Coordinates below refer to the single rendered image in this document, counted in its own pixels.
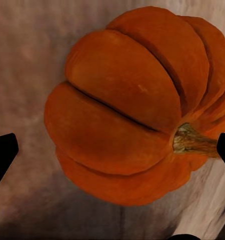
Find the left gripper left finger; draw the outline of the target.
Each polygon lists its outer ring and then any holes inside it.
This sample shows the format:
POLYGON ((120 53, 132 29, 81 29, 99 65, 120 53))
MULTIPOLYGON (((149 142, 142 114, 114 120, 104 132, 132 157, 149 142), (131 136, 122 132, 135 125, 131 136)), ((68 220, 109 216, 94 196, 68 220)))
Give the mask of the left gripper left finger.
POLYGON ((0 181, 19 151, 14 133, 0 136, 0 181))

